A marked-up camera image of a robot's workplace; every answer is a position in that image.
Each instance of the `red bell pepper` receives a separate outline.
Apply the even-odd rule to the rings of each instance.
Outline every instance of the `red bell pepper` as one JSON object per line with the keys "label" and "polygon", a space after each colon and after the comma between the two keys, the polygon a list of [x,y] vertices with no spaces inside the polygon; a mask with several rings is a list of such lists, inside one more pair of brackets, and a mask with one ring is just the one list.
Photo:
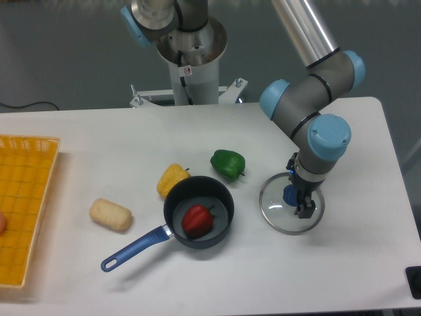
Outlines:
{"label": "red bell pepper", "polygon": [[189,239],[200,238],[211,231],[213,216],[209,210],[213,207],[195,204],[187,210],[182,219],[182,228]]}

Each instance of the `black cable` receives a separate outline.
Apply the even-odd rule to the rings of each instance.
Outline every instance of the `black cable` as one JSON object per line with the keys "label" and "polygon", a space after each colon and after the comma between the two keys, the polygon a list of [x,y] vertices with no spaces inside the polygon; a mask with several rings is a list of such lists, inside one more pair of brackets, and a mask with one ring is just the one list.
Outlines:
{"label": "black cable", "polygon": [[[183,52],[178,51],[178,55],[177,55],[178,67],[182,66],[182,57],[183,57]],[[194,105],[194,102],[189,95],[189,90],[187,90],[186,80],[184,79],[184,76],[180,77],[180,82],[182,83],[182,87],[184,88],[184,92],[186,93],[186,97],[187,97],[187,101],[189,102],[189,105]]]}
{"label": "black cable", "polygon": [[21,105],[21,106],[16,106],[16,107],[14,107],[13,105],[7,105],[7,104],[4,104],[4,103],[0,102],[0,106],[8,107],[10,109],[24,109],[25,107],[31,107],[33,105],[38,105],[38,104],[50,104],[50,105],[54,106],[54,108],[56,110],[60,111],[59,107],[57,107],[53,102],[48,102],[48,101],[38,101],[38,102],[33,102],[33,103],[30,103],[30,104],[27,104],[27,105]]}

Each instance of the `bread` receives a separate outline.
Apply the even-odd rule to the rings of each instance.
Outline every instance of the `bread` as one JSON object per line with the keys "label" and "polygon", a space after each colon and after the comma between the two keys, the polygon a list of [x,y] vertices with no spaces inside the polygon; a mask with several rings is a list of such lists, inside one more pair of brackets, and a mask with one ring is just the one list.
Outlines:
{"label": "bread", "polygon": [[129,209],[101,198],[93,202],[89,216],[94,222],[117,232],[128,230],[133,221]]}

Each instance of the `metal pipe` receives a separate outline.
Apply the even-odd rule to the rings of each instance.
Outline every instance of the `metal pipe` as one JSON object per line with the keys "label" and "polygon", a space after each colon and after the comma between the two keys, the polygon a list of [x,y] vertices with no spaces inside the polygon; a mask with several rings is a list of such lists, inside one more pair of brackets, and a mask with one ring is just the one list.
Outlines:
{"label": "metal pipe", "polygon": [[179,0],[182,21],[179,30],[183,32],[196,32],[208,22],[207,0]]}
{"label": "metal pipe", "polygon": [[305,66],[323,60],[339,48],[310,0],[272,0],[272,4]]}

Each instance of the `metal bracket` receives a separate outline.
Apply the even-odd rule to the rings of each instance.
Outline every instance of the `metal bracket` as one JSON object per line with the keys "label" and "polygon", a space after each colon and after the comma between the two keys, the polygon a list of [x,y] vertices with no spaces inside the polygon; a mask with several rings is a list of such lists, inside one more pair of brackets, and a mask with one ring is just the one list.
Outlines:
{"label": "metal bracket", "polygon": [[[241,93],[249,82],[242,78],[237,78],[231,86],[220,86],[218,104],[234,104],[243,103]],[[132,88],[133,99],[130,101],[130,107],[158,107],[174,105],[174,92],[171,89],[167,90],[149,90],[137,92],[133,85]]]}

